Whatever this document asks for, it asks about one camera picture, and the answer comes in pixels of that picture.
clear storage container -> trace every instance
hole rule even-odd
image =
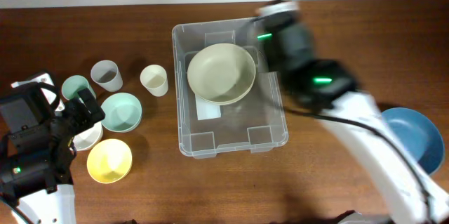
[[[188,157],[208,158],[217,153],[237,150],[270,151],[285,145],[288,130],[276,73],[268,73],[257,40],[257,23],[250,18],[181,24],[173,28],[175,58],[177,125],[181,153]],[[251,91],[231,105],[213,107],[219,117],[200,119],[195,94],[187,82],[192,58],[203,48],[231,43],[245,48],[253,57],[257,75]]]

brown wooden surface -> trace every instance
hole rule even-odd
[[[78,223],[268,223],[346,210],[385,213],[367,173],[316,121],[287,115],[290,140],[270,152],[219,154],[196,160],[178,149],[171,30],[176,24],[244,18],[260,4],[102,6],[0,10],[1,93],[41,69],[59,84],[73,74],[90,80],[98,101],[111,95],[90,78],[95,62],[119,65],[121,91],[142,102],[130,133],[105,130],[133,151],[129,175],[96,183],[87,152],[72,164]],[[419,110],[449,138],[449,0],[304,1],[304,19],[322,58],[354,72],[379,103]],[[160,64],[170,89],[155,98],[140,71]],[[0,133],[6,132],[2,122]],[[449,166],[434,176],[449,190]],[[0,206],[2,223],[12,222]]]

yellow bowl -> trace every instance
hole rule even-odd
[[[87,158],[87,171],[99,183],[121,180],[131,170],[133,154],[121,140],[108,139],[98,143]]]

blue bowl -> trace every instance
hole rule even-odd
[[[402,107],[384,111],[382,118],[429,175],[441,167],[444,160],[443,137],[430,119]]]

teal cup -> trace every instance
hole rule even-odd
[[[142,120],[142,105],[134,95],[129,93],[117,93],[108,97],[101,108],[106,114],[101,123],[112,132],[132,131]]]
[[[89,84],[89,81],[85,77],[79,75],[71,76],[64,81],[61,89],[62,96],[64,96],[64,98],[67,100],[71,100],[72,98],[79,98],[78,92],[84,88],[88,88],[89,91],[91,91],[93,97],[97,98],[95,92],[93,92],[93,89]]]

